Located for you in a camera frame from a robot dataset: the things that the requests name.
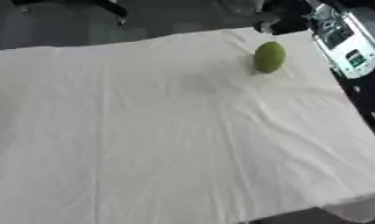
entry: ball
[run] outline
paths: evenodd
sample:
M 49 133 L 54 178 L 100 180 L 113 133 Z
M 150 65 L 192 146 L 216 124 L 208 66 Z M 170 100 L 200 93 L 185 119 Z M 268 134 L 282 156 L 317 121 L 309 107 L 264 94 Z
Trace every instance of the ball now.
M 285 60 L 286 50 L 278 42 L 264 43 L 254 54 L 254 66 L 265 74 L 278 70 Z

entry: white sheet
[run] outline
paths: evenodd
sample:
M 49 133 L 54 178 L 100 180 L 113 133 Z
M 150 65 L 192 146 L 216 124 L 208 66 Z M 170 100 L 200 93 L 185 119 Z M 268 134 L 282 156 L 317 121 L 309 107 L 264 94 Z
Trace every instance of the white sheet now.
M 308 33 L 0 52 L 0 223 L 225 224 L 375 193 L 375 136 Z

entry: chair wheel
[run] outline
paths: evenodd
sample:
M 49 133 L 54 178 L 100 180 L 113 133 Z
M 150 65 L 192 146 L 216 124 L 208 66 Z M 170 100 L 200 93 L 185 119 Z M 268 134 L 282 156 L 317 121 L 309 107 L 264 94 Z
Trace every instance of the chair wheel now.
M 22 6 L 22 7 L 19 8 L 19 11 L 21 13 L 28 13 L 28 12 L 30 12 L 30 9 L 28 7 Z
M 127 20 L 125 17 L 117 17 L 117 26 L 124 26 Z

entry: gray floor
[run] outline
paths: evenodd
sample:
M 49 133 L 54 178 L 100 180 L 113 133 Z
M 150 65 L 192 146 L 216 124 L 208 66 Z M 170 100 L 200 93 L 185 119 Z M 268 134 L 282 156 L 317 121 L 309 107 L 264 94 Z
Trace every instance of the gray floor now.
M 244 27 L 251 18 L 229 14 L 216 0 L 119 0 L 128 23 L 94 5 L 39 3 L 20 13 L 0 0 L 0 49 L 26 46 L 86 46 L 151 39 L 180 32 Z

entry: chair leg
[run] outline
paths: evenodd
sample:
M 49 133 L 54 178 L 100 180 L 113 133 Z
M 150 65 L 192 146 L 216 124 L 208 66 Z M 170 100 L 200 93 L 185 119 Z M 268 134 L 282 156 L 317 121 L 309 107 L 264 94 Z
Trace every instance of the chair leg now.
M 95 4 L 99 5 L 100 7 L 104 8 L 105 10 L 119 16 L 120 19 L 125 19 L 128 12 L 122 6 L 112 3 L 109 0 L 95 0 Z

